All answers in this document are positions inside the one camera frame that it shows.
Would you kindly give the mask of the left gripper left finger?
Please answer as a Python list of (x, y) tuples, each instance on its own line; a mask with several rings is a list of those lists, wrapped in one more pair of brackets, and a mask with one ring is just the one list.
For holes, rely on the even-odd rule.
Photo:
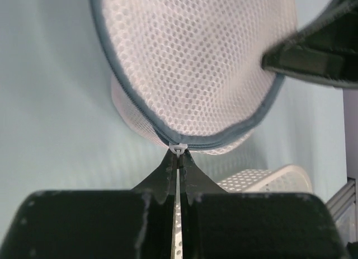
[(176, 156), (130, 190), (42, 190), (20, 205), (2, 258), (172, 258)]

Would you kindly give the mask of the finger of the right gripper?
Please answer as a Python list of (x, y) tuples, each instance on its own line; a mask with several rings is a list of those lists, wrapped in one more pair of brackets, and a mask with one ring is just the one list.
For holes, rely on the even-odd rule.
[(262, 68), (310, 83), (357, 88), (357, 0), (332, 0), (313, 22), (266, 51)]

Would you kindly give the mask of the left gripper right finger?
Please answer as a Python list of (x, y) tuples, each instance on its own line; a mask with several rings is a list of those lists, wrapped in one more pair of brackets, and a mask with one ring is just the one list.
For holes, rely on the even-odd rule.
[(194, 162), (178, 159), (184, 258), (349, 258), (315, 195), (228, 193)]

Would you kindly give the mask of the white mesh laundry bag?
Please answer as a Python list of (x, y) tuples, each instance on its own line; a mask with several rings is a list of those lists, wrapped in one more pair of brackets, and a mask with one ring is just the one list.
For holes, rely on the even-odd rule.
[(174, 153), (218, 155), (265, 118), (284, 77), (264, 52), (296, 30), (295, 0), (89, 0), (112, 101)]

